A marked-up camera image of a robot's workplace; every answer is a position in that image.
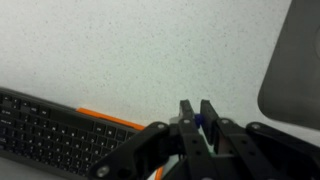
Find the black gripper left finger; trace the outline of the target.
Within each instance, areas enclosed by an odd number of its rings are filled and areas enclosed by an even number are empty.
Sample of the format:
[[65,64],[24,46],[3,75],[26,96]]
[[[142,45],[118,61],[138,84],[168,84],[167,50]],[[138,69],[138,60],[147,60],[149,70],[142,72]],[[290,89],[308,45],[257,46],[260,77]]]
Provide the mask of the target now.
[[188,100],[180,101],[177,123],[151,123],[95,163],[88,180],[147,180],[172,155],[180,159],[164,180],[214,180],[211,156]]

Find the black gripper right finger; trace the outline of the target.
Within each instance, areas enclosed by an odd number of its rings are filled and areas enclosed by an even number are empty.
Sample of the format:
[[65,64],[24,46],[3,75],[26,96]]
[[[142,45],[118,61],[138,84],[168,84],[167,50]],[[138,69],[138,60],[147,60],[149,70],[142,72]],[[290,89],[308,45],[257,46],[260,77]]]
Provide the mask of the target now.
[[320,180],[319,148],[260,122],[242,127],[200,103],[205,137],[231,180]]

